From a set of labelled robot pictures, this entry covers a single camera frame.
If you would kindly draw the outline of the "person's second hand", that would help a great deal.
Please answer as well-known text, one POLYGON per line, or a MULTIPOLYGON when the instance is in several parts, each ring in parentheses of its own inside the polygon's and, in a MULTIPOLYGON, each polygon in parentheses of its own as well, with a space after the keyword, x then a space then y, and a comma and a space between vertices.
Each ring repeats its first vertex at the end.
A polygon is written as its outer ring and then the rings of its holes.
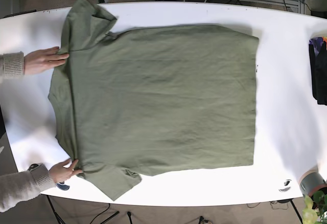
POLYGON ((49 170, 49 175, 55 184, 64 182, 70 179, 72 176, 82 173, 81 169, 76 169, 75 167, 78 163, 78 159, 71 161, 67 159, 66 161, 60 162, 54 165, 49 170))

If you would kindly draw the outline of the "person's bare hand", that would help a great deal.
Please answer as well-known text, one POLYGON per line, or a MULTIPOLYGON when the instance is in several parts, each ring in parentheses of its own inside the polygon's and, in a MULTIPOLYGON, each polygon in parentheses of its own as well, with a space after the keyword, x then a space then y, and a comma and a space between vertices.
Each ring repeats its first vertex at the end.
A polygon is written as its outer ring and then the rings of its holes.
POLYGON ((59 47, 37 50, 24 57, 24 75, 40 74, 65 64, 69 53, 58 54, 59 47))

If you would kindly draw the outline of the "second beige sleeve forearm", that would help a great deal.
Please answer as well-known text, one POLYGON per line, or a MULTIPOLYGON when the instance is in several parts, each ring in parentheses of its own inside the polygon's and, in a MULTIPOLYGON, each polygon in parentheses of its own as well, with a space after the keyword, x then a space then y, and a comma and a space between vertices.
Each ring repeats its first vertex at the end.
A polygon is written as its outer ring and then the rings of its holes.
POLYGON ((42 191, 55 187, 44 164, 33 171, 23 171, 1 176, 1 212, 21 201, 36 198, 42 191))

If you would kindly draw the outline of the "beige sweater sleeve forearm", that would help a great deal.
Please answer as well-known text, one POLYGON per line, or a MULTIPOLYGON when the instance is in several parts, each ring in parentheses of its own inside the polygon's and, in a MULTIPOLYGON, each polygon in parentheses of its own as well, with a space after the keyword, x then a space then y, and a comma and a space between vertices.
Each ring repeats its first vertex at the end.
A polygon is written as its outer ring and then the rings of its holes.
POLYGON ((1 83, 6 79, 22 77, 24 63, 23 52, 1 55, 1 83))

